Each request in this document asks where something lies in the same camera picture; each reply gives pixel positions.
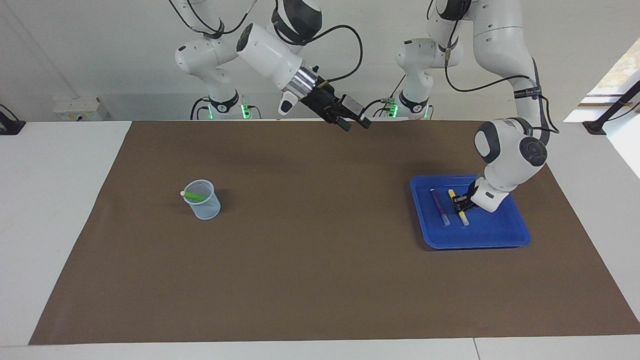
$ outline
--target blue tray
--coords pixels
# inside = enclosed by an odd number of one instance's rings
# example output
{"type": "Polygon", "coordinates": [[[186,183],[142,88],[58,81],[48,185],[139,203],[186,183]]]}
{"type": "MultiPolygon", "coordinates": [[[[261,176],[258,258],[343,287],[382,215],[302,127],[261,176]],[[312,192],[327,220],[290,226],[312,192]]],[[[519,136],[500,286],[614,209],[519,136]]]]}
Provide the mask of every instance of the blue tray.
{"type": "Polygon", "coordinates": [[[523,247],[531,242],[531,235],[511,196],[504,199],[498,210],[489,213],[481,208],[467,211],[470,226],[465,227],[454,212],[449,189],[456,195],[467,192],[475,176],[416,176],[411,190],[418,211],[424,241],[434,249],[495,249],[523,247]],[[444,226],[438,207],[431,196],[438,193],[440,202],[449,216],[451,225],[444,226]]]}

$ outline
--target brown paper sheet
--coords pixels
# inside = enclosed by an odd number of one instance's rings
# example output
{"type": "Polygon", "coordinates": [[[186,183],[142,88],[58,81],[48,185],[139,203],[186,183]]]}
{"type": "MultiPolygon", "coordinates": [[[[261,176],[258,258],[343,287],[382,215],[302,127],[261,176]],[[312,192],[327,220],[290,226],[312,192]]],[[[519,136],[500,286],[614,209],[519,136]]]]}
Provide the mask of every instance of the brown paper sheet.
{"type": "Polygon", "coordinates": [[[409,181],[480,171],[477,127],[134,123],[31,344],[640,333],[547,168],[513,193],[529,247],[424,244],[409,181]]]}

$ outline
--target wall socket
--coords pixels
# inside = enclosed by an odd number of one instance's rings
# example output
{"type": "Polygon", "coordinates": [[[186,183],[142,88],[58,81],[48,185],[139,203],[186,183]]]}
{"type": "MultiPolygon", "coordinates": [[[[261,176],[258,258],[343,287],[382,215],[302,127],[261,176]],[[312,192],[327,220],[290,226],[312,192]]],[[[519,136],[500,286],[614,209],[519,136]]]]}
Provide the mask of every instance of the wall socket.
{"type": "Polygon", "coordinates": [[[53,112],[60,121],[104,121],[109,113],[96,97],[54,101],[53,112]]]}

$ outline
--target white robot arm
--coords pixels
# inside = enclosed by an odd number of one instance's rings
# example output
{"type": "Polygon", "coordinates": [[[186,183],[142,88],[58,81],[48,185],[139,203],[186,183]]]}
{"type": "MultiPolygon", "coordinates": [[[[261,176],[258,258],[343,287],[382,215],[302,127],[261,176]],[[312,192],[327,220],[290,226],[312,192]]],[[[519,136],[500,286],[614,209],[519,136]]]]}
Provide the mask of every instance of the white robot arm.
{"type": "Polygon", "coordinates": [[[214,119],[234,119],[242,114],[240,95],[230,74],[220,65],[237,58],[232,44],[225,37],[202,37],[186,43],[175,52],[175,61],[182,71],[204,82],[209,93],[209,109],[214,119]]]}
{"type": "MultiPolygon", "coordinates": [[[[449,64],[457,65],[462,56],[462,45],[456,46],[451,51],[449,64]]],[[[427,111],[433,88],[433,78],[426,72],[429,69],[444,68],[445,51],[433,39],[413,38],[405,41],[398,50],[396,62],[406,74],[404,88],[394,99],[398,105],[397,116],[420,118],[427,111]]]]}
{"type": "MultiPolygon", "coordinates": [[[[189,75],[200,78],[209,93],[209,109],[214,119],[236,119],[241,117],[241,94],[232,83],[231,75],[220,66],[237,58],[235,43],[227,35],[225,25],[214,14],[214,4],[207,0],[169,0],[178,16],[191,30],[203,37],[180,46],[175,52],[178,67],[189,75]],[[217,19],[217,28],[207,21],[217,19]]],[[[242,22],[251,12],[257,0],[253,0],[242,22]]]]}
{"type": "Polygon", "coordinates": [[[320,7],[311,0],[283,0],[276,2],[271,21],[274,31],[250,24],[240,37],[238,55],[260,75],[270,79],[283,93],[278,112],[286,115],[298,102],[302,102],[330,124],[349,131],[355,120],[364,128],[371,121],[364,117],[365,109],[348,95],[335,96],[335,89],[310,69],[297,55],[301,47],[313,39],[322,26],[320,7]]]}
{"type": "MultiPolygon", "coordinates": [[[[444,68],[449,80],[448,68],[457,65],[461,58],[458,24],[471,20],[476,62],[505,78],[504,81],[508,79],[513,87],[518,116],[485,122],[480,127],[475,138],[476,149],[487,166],[469,186],[468,193],[455,200],[458,209],[480,206],[494,212],[509,192],[542,169],[547,160],[545,146],[550,133],[554,132],[544,116],[542,100],[546,98],[542,96],[535,61],[525,44],[521,4],[517,0],[434,0],[427,18],[428,32],[435,43],[435,58],[444,57],[444,62],[423,61],[421,65],[425,65],[425,70],[444,68]]],[[[430,44],[427,39],[421,41],[430,44]]],[[[433,51],[427,51],[429,59],[433,51]]],[[[409,58],[415,51],[405,51],[405,54],[407,59],[403,63],[415,61],[409,58]]],[[[425,94],[428,97],[427,88],[430,90],[425,86],[422,93],[409,88],[404,96],[409,98],[407,94],[411,94],[413,102],[424,101],[425,94]]],[[[455,89],[470,92],[481,88],[455,89]]]]}

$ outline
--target black cable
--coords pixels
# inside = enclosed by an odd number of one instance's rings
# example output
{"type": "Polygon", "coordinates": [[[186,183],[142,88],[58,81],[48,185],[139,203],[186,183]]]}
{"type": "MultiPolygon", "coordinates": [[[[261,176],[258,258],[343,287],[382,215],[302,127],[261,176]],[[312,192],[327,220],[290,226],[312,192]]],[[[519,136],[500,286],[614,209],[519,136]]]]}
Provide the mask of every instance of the black cable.
{"type": "Polygon", "coordinates": [[[187,20],[184,20],[184,18],[182,17],[182,14],[180,13],[180,11],[178,11],[178,8],[176,8],[176,7],[175,7],[175,5],[174,5],[173,1],[169,0],[169,3],[171,4],[171,7],[172,7],[172,8],[173,8],[173,10],[175,11],[175,13],[176,13],[176,14],[178,14],[178,17],[180,17],[180,20],[182,20],[182,22],[183,22],[183,23],[187,26],[187,28],[189,28],[191,31],[194,31],[194,32],[199,33],[199,34],[204,34],[204,35],[213,35],[213,34],[210,34],[210,33],[206,32],[206,31],[200,31],[200,30],[197,30],[197,29],[195,29],[195,28],[191,27],[191,25],[189,25],[189,23],[187,23],[187,20]]]}
{"type": "Polygon", "coordinates": [[[358,60],[358,65],[356,65],[356,67],[351,72],[349,72],[348,74],[343,75],[343,76],[339,76],[337,78],[326,80],[327,83],[333,83],[334,81],[343,80],[343,79],[346,79],[346,78],[350,77],[351,75],[355,74],[356,71],[358,71],[358,69],[360,69],[360,66],[362,65],[362,60],[364,58],[364,45],[362,44],[362,38],[360,37],[360,34],[358,34],[356,29],[352,28],[349,25],[344,25],[344,24],[343,25],[336,25],[336,26],[330,28],[329,30],[325,31],[324,33],[321,33],[320,35],[317,35],[314,38],[312,38],[311,40],[306,41],[306,42],[292,42],[292,41],[286,39],[285,37],[283,37],[282,34],[278,31],[278,29],[275,29],[275,31],[276,31],[276,34],[278,35],[278,37],[282,41],[284,41],[285,43],[287,43],[289,45],[293,45],[293,46],[305,46],[307,44],[311,44],[312,42],[318,40],[319,38],[331,33],[332,31],[338,30],[338,29],[350,30],[356,36],[356,39],[358,39],[358,46],[360,46],[360,58],[358,60]]]}
{"type": "Polygon", "coordinates": [[[549,111],[549,99],[547,99],[546,97],[539,95],[540,99],[543,99],[545,101],[545,103],[547,104],[547,120],[549,121],[549,125],[551,126],[551,129],[549,129],[548,127],[532,127],[532,130],[541,130],[541,131],[548,131],[549,133],[554,133],[554,134],[559,134],[560,130],[558,130],[558,128],[556,127],[556,125],[554,125],[553,120],[551,120],[551,112],[549,111]]]}
{"type": "MultiPolygon", "coordinates": [[[[447,44],[447,51],[450,52],[451,51],[451,42],[453,41],[453,34],[455,34],[456,29],[458,28],[458,24],[460,23],[460,20],[457,20],[455,25],[453,26],[453,30],[451,31],[451,36],[449,37],[449,43],[447,44]]],[[[456,88],[455,85],[453,85],[451,83],[451,80],[449,79],[449,55],[446,56],[445,61],[444,61],[444,74],[445,77],[447,78],[447,82],[449,83],[449,86],[451,86],[451,88],[457,92],[474,92],[474,91],[478,91],[478,90],[482,90],[488,87],[491,87],[493,85],[497,85],[499,83],[505,82],[505,81],[509,81],[509,80],[513,80],[513,79],[527,79],[527,80],[531,80],[531,78],[529,76],[526,75],[514,75],[514,76],[509,76],[508,78],[503,78],[497,81],[494,81],[493,83],[484,85],[484,86],[480,86],[477,88],[473,88],[473,89],[459,89],[456,88]]]]}
{"type": "Polygon", "coordinates": [[[208,106],[202,106],[202,107],[198,108],[198,111],[196,111],[196,119],[200,120],[200,112],[202,110],[208,110],[208,109],[209,109],[208,106]]]}
{"type": "Polygon", "coordinates": [[[367,110],[371,107],[374,106],[375,104],[381,104],[383,103],[384,100],[383,99],[378,99],[378,100],[373,100],[372,102],[370,102],[367,106],[364,107],[364,109],[362,109],[362,111],[360,112],[360,115],[358,116],[358,118],[361,118],[362,115],[364,115],[364,113],[367,112],[367,110]]]}
{"type": "Polygon", "coordinates": [[[433,109],[431,110],[431,115],[429,116],[429,120],[433,120],[433,114],[436,112],[436,108],[433,105],[429,105],[427,106],[427,113],[429,113],[429,109],[433,109]]]}
{"type": "Polygon", "coordinates": [[[622,104],[622,105],[624,105],[624,106],[629,106],[629,105],[631,105],[631,104],[633,104],[633,101],[627,102],[627,103],[622,104]]]}
{"type": "Polygon", "coordinates": [[[431,12],[431,5],[433,5],[433,1],[434,0],[431,0],[431,2],[429,3],[429,8],[427,9],[427,20],[431,20],[429,19],[429,13],[431,12]]]}
{"type": "Polygon", "coordinates": [[[256,109],[258,110],[258,116],[260,116],[260,119],[262,119],[262,112],[260,111],[260,108],[257,107],[256,105],[249,105],[247,106],[248,109],[256,109]]]}
{"type": "Polygon", "coordinates": [[[20,121],[20,119],[18,119],[17,116],[15,116],[15,114],[13,113],[13,111],[9,110],[9,108],[7,108],[5,105],[0,104],[0,107],[2,107],[3,109],[5,109],[6,111],[9,112],[9,114],[11,114],[11,116],[13,116],[15,118],[16,121],[20,121]]]}
{"type": "Polygon", "coordinates": [[[193,5],[191,4],[191,0],[187,0],[187,4],[189,5],[189,8],[191,9],[191,12],[193,12],[193,15],[195,15],[196,19],[198,19],[207,29],[213,31],[213,33],[215,35],[228,35],[228,34],[235,33],[240,28],[240,26],[242,26],[242,24],[244,24],[244,21],[246,20],[246,17],[249,16],[249,13],[251,12],[251,9],[253,8],[253,5],[252,5],[251,8],[249,8],[249,10],[246,13],[244,13],[244,16],[242,17],[242,20],[240,20],[240,23],[238,23],[238,25],[236,27],[234,27],[230,31],[220,31],[219,29],[214,29],[214,28],[210,27],[209,24],[207,24],[204,20],[202,20],[202,18],[198,15],[198,12],[195,10],[195,8],[193,8],[193,5]]]}
{"type": "Polygon", "coordinates": [[[390,108],[382,108],[382,109],[378,109],[378,110],[376,110],[376,112],[375,112],[375,113],[373,113],[373,116],[372,116],[372,117],[376,117],[376,115],[378,114],[378,111],[380,111],[380,115],[378,115],[378,117],[382,117],[382,114],[383,114],[385,111],[389,111],[389,110],[391,110],[391,109],[390,109],[390,108]]]}
{"type": "Polygon", "coordinates": [[[206,97],[201,97],[198,100],[196,100],[196,102],[193,103],[193,107],[191,108],[191,116],[189,117],[189,120],[193,120],[193,117],[195,115],[196,109],[198,108],[198,105],[203,102],[206,101],[207,98],[206,97]]]}
{"type": "Polygon", "coordinates": [[[626,115],[628,115],[628,114],[632,113],[635,109],[637,109],[637,107],[638,107],[638,106],[640,106],[640,102],[639,102],[639,103],[637,103],[633,108],[631,108],[631,110],[627,111],[626,113],[624,113],[624,114],[622,114],[622,115],[620,115],[620,116],[618,116],[618,117],[614,117],[614,118],[612,118],[612,119],[609,119],[608,121],[611,121],[611,120],[618,120],[618,119],[620,119],[621,117],[624,117],[624,116],[626,116],[626,115]]]}
{"type": "Polygon", "coordinates": [[[400,85],[402,84],[402,82],[404,81],[404,79],[406,78],[406,74],[402,77],[402,79],[400,79],[400,82],[398,83],[398,85],[396,86],[396,88],[394,89],[393,92],[391,92],[391,95],[389,95],[389,97],[393,97],[394,94],[396,93],[396,91],[400,88],[400,85]]]}

